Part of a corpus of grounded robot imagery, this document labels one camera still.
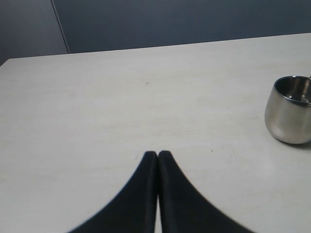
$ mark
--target black object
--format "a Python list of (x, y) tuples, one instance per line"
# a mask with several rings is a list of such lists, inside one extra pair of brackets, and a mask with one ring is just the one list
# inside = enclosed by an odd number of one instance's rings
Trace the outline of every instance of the black object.
[(146, 152), (121, 192), (99, 213), (70, 233), (153, 233), (157, 166), (156, 153)]
[(209, 203), (188, 181), (169, 151), (159, 154), (163, 233), (251, 233)]

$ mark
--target blue-gray wall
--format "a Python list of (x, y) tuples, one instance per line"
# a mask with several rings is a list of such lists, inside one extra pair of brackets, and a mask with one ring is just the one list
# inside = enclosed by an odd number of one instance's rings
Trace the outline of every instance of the blue-gray wall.
[(0, 65), (9, 58), (63, 53), (51, 0), (0, 0)]
[(311, 32), (311, 0), (54, 0), (70, 52)]

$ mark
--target metal cup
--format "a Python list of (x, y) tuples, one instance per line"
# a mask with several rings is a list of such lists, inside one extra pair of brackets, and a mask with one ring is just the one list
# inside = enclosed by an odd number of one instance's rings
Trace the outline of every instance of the metal cup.
[(272, 88), (265, 124), (276, 139), (302, 144), (311, 141), (311, 78), (287, 76)]

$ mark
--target table surface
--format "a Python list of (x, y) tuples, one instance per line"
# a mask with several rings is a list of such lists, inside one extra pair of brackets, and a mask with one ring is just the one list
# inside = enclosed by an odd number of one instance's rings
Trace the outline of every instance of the table surface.
[[(273, 139), (274, 81), (310, 75), (311, 33), (20, 58), (0, 67), (0, 232), (65, 233), (146, 150), (258, 233), (311, 232), (311, 144)], [(156, 230), (161, 232), (159, 219)]]

